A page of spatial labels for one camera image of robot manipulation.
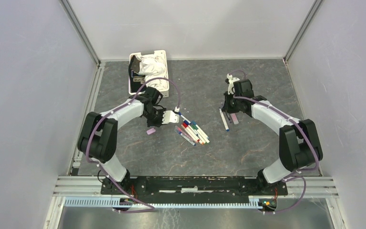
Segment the pink highlighter cap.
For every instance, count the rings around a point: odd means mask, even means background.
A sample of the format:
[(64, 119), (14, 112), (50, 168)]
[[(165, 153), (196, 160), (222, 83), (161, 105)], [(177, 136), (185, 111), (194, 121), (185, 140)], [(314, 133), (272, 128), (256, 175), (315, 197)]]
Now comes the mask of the pink highlighter cap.
[(155, 128), (151, 128), (149, 130), (146, 131), (147, 135), (152, 135), (156, 132), (156, 129)]

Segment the pink highlighter pen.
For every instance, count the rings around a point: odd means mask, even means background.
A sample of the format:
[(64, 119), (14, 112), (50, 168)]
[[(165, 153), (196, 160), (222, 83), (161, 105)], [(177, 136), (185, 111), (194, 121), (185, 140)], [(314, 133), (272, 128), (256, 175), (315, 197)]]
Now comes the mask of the pink highlighter pen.
[(232, 120), (234, 125), (239, 124), (239, 121), (238, 121), (238, 118), (237, 118), (236, 114), (230, 114), (230, 116), (231, 116), (231, 120)]

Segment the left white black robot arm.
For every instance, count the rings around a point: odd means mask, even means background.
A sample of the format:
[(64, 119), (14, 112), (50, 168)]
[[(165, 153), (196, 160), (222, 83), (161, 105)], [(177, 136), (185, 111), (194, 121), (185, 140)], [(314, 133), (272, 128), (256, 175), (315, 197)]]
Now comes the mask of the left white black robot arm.
[(89, 163), (103, 169), (112, 180), (118, 194), (126, 194), (131, 182), (125, 178), (127, 169), (120, 163), (115, 151), (118, 130), (138, 117), (145, 117), (148, 127), (160, 127), (179, 121), (178, 112), (159, 105), (163, 95), (148, 87), (143, 94), (132, 95), (120, 106), (107, 112), (90, 112), (86, 115), (78, 139), (77, 149), (85, 154)]

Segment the blue cap white marker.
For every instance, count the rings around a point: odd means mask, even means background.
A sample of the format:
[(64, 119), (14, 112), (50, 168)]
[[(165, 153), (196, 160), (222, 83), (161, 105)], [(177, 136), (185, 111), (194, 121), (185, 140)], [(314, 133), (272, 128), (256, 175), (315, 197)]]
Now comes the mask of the blue cap white marker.
[(221, 116), (221, 119), (222, 119), (222, 122), (223, 122), (223, 125), (224, 125), (224, 129), (229, 132), (229, 126), (227, 124), (227, 121), (226, 121), (226, 118), (224, 116), (224, 113), (222, 112), (221, 108), (219, 108), (219, 114)]

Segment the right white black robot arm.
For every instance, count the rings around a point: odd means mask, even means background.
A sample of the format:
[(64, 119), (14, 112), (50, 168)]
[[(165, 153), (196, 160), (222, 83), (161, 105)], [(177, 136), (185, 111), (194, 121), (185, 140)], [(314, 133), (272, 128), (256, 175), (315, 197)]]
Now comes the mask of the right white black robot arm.
[(225, 82), (221, 111), (228, 114), (242, 112), (272, 129), (279, 137), (279, 158), (257, 174), (256, 189), (270, 194), (279, 181), (288, 181), (294, 174), (314, 171), (323, 159), (323, 152), (315, 123), (310, 119), (294, 118), (273, 106), (263, 96), (255, 96), (248, 79), (231, 74)]

